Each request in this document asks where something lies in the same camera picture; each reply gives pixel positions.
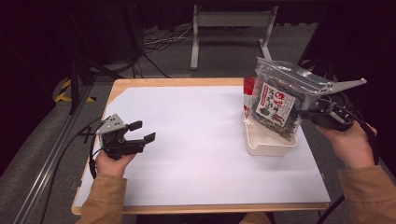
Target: clear plastic bag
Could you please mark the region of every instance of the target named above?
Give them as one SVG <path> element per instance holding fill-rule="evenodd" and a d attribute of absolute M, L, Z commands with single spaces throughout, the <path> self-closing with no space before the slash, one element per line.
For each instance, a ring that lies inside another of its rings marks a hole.
<path fill-rule="evenodd" d="M 262 58 L 257 61 L 256 73 L 251 117 L 268 133 L 291 141 L 302 121 L 298 112 L 314 103 L 316 92 L 330 80 L 296 64 Z"/>

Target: wooden table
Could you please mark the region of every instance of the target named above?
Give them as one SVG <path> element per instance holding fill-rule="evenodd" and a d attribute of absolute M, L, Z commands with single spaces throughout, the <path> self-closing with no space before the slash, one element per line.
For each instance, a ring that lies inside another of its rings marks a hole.
<path fill-rule="evenodd" d="M 232 95 L 233 98 L 230 99 L 235 98 L 237 102 L 236 110 L 238 110 L 239 101 L 242 99 L 243 102 L 242 85 L 242 78 L 120 79 L 114 83 L 109 95 L 106 113 L 114 113 L 111 111 L 114 109 L 114 104 L 120 104 L 120 101 L 125 101 L 125 108 L 131 108 L 131 110 L 128 109 L 128 113 L 120 116 L 123 119 L 124 117 L 128 117 L 126 116 L 128 114 L 137 113 L 136 109 L 133 109 L 136 107 L 131 105 L 131 102 L 141 100 L 137 98 L 140 91 L 152 90 L 152 94 L 147 96 L 148 100 L 152 100 L 152 98 L 158 95 L 166 95 L 167 91 L 179 91 L 180 89 L 167 88 L 165 90 L 160 87 L 181 87 L 181 89 L 183 87 L 189 87 L 193 91 L 199 91 L 202 90 L 200 89 L 202 87 L 208 87 L 204 90 L 224 93 L 227 98 Z M 135 93 L 125 98 L 125 92 L 128 93 L 129 91 L 135 91 Z M 232 111 L 232 114 L 237 113 L 243 116 L 242 102 L 240 113 L 239 111 Z M 117 108 L 117 110 L 124 110 L 123 105 Z M 183 114 L 176 114 L 176 116 L 179 119 L 183 119 Z M 143 119 L 143 129 L 150 129 L 151 126 L 146 121 L 149 121 L 149 118 Z M 201 121 L 194 123 L 194 120 L 192 120 L 191 125 L 199 126 L 202 122 L 205 121 L 201 119 Z M 218 122 L 219 126 L 230 124 L 229 120 L 218 120 Z M 177 125 L 180 124 L 175 124 L 175 127 L 179 131 L 179 126 Z M 217 124 L 214 125 L 207 131 L 210 132 L 218 128 L 216 126 Z M 143 153 L 136 156 L 125 173 L 126 177 L 130 180 L 127 187 L 124 213 L 234 213 L 322 210 L 327 208 L 330 198 L 313 159 L 312 152 L 301 130 L 297 134 L 298 144 L 290 153 L 284 157 L 262 157 L 248 154 L 245 145 L 244 125 L 240 125 L 239 123 L 236 125 L 238 126 L 236 129 L 239 130 L 241 127 L 242 129 L 237 132 L 227 131 L 227 133 L 215 133 L 217 136 L 216 139 L 207 139 L 209 142 L 216 142 L 221 141 L 222 138 L 227 138 L 226 142 L 228 143 L 230 141 L 230 145 L 227 146 L 229 148 L 227 148 L 228 151 L 226 153 L 224 153 L 224 147 L 215 147 L 214 150 L 210 149 L 211 151 L 208 151 L 208 148 L 212 144 L 199 141 L 202 147 L 198 147 L 198 149 L 196 144 L 193 144 L 193 146 L 186 145 L 189 147 L 183 147 L 182 149 L 177 148 L 180 142 L 173 137 L 175 133 L 168 136 L 165 133 L 166 131 L 164 131 L 173 127 L 164 129 L 160 123 L 154 125 L 154 128 L 158 130 L 156 140 L 148 144 Z M 199 132 L 192 133 L 193 136 L 199 134 Z M 166 135 L 167 141 L 162 138 L 164 135 Z M 165 147 L 164 145 L 168 144 L 169 139 L 172 142 L 169 147 Z M 72 212 L 76 215 L 80 214 L 80 207 L 85 201 L 84 199 L 88 196 L 92 183 L 92 177 L 87 171 L 89 169 L 86 167 L 86 172 L 84 173 L 87 174 L 84 174 L 82 177 L 81 188 L 78 190 L 72 206 Z"/>

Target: tan sleeve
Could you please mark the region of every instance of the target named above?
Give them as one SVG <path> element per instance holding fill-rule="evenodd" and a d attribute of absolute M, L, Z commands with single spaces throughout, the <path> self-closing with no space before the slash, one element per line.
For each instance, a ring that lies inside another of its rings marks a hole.
<path fill-rule="evenodd" d="M 338 174 L 353 224 L 396 223 L 396 187 L 381 166 Z"/>
<path fill-rule="evenodd" d="M 77 224 L 121 224 L 126 182 L 124 178 L 97 174 Z"/>

